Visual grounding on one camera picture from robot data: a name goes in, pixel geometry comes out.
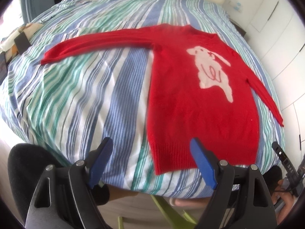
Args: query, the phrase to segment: bedding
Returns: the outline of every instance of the bedding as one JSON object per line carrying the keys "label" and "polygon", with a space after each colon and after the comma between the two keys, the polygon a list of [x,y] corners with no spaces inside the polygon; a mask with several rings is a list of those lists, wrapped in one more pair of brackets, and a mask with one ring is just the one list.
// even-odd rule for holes
{"label": "bedding", "polygon": [[[44,26],[32,46],[9,66],[0,88],[1,116],[26,142],[41,145],[63,164],[84,159],[108,136],[114,151],[102,181],[168,197],[210,196],[198,169],[156,176],[147,141],[146,111],[152,51],[116,48],[40,65],[46,51],[64,40],[123,28],[168,23],[217,33],[264,83],[279,107],[272,82],[225,11],[205,0],[63,0],[33,22]],[[284,147],[283,128],[252,92],[259,118],[256,164],[262,173],[279,164],[271,148]]]}

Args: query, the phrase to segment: human hand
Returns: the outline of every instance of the human hand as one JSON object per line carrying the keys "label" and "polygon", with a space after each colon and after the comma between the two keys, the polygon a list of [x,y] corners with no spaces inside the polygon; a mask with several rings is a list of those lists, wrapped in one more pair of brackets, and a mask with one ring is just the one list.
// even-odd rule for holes
{"label": "human hand", "polygon": [[[281,188],[281,185],[283,184],[283,179],[278,181],[277,188],[275,190],[284,190]],[[290,192],[274,192],[271,196],[271,200],[273,202],[273,205],[277,203],[278,196],[282,198],[285,205],[281,209],[281,211],[276,215],[276,220],[278,225],[286,218],[287,214],[290,212],[290,210],[293,207],[295,196],[292,195]]]}

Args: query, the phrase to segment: red sweater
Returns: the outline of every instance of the red sweater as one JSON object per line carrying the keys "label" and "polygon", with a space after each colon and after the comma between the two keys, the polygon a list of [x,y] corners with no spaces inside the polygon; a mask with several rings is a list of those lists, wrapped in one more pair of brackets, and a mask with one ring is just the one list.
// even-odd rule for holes
{"label": "red sweater", "polygon": [[259,117],[251,88],[283,126],[276,104],[238,53],[217,34],[190,25],[79,36],[54,46],[41,64],[114,47],[153,49],[147,136],[157,175],[196,168],[189,150],[193,137],[230,164],[253,164]]}

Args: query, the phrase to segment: ribbed hem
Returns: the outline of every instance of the ribbed hem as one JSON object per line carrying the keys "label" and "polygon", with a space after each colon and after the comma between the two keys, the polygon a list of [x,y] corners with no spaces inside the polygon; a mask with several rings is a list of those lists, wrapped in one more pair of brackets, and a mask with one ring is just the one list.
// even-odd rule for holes
{"label": "ribbed hem", "polygon": [[197,168],[189,146],[160,144],[149,141],[156,175],[174,170]]}

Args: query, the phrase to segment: red embroidered line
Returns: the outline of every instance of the red embroidered line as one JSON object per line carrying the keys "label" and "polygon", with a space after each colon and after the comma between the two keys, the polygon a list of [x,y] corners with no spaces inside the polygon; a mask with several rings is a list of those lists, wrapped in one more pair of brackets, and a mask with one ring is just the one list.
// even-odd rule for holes
{"label": "red embroidered line", "polygon": [[202,68],[202,70],[203,70],[203,72],[207,75],[207,77],[208,78],[210,78],[211,80],[216,80],[217,82],[219,82],[219,83],[221,83],[222,82],[222,78],[221,78],[221,76],[220,76],[220,70],[218,71],[218,75],[219,75],[219,80],[216,78],[216,71],[215,71],[215,69],[210,65],[209,66],[209,70],[210,70],[210,73],[211,73],[211,75],[212,75],[212,77],[210,77],[207,73],[206,73],[206,71],[205,71],[205,69],[204,69],[204,67],[201,65],[201,68]]}

